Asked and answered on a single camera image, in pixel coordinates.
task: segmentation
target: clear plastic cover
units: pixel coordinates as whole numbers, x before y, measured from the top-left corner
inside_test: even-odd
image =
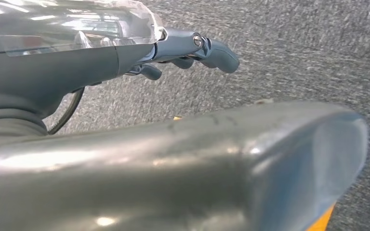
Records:
[[[0,0],[0,52],[9,56],[152,44],[161,19],[133,0]]]

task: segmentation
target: gray plastic housing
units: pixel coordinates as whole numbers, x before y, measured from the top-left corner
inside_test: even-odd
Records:
[[[129,45],[18,57],[0,53],[0,109],[20,109],[45,118],[66,94],[123,75],[153,47]]]

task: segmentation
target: black cable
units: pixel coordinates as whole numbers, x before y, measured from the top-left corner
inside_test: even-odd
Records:
[[[74,112],[79,106],[83,93],[84,88],[81,88],[74,93],[71,104],[69,105],[63,116],[59,119],[59,121],[53,126],[53,128],[48,131],[49,135],[56,134],[69,121],[69,119],[73,116]]]

